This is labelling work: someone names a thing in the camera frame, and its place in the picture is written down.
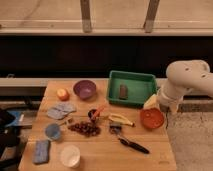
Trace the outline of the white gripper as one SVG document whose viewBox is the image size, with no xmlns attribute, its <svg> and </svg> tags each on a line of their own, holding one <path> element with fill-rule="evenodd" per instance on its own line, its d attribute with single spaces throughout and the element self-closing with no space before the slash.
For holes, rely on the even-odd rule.
<svg viewBox="0 0 213 171">
<path fill-rule="evenodd" d="M 169 107 L 172 114 L 176 114 L 179 109 L 179 103 L 183 98 L 174 98 L 166 94 L 165 88 L 161 86 L 156 94 L 153 94 L 143 105 L 144 109 L 158 108 L 159 104 Z"/>
</svg>

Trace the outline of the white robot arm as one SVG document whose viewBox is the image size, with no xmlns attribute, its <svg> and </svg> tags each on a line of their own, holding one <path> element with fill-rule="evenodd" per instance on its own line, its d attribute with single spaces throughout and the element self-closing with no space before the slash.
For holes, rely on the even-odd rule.
<svg viewBox="0 0 213 171">
<path fill-rule="evenodd" d="M 166 69 L 166 77 L 157 93 L 144 103 L 144 109 L 159 109 L 163 105 L 175 114 L 183 97 L 192 90 L 201 91 L 213 98 L 213 73 L 204 60 L 172 62 Z"/>
</svg>

